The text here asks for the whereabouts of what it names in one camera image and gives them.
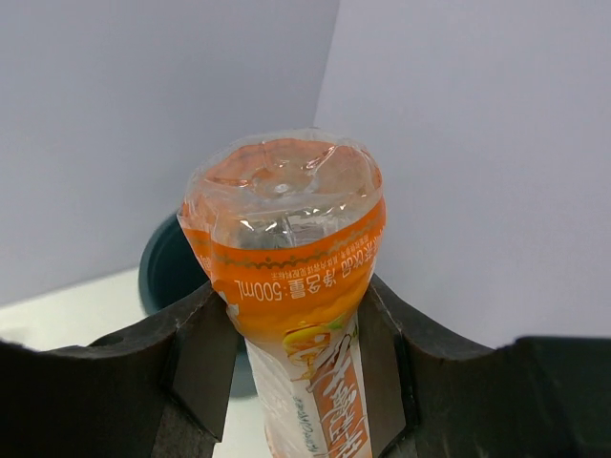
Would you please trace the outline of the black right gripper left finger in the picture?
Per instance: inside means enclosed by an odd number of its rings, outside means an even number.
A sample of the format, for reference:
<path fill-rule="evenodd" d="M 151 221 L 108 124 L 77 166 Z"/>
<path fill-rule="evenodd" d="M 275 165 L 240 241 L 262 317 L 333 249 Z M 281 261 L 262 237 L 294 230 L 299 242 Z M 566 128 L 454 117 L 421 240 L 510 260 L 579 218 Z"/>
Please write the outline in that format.
<path fill-rule="evenodd" d="M 209 285 L 87 346 L 1 344 L 5 457 L 209 457 L 238 335 Z"/>

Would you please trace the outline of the orange label tea bottle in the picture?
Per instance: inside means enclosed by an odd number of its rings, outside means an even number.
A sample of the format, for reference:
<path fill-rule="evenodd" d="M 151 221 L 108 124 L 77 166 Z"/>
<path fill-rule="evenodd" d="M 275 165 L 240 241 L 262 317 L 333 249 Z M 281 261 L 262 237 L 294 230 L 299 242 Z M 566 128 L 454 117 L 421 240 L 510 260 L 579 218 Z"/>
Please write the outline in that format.
<path fill-rule="evenodd" d="M 181 230 L 243 336 L 275 457 L 369 457 L 357 310 L 386 225 L 361 143 L 253 135 L 189 179 Z"/>

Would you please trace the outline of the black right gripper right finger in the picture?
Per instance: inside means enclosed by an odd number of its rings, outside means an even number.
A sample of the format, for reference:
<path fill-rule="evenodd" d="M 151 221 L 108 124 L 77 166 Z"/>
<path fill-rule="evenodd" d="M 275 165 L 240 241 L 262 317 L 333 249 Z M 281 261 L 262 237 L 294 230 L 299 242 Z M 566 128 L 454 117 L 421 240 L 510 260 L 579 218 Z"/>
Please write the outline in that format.
<path fill-rule="evenodd" d="M 462 337 L 373 278 L 358 310 L 377 457 L 606 457 L 610 342 Z"/>

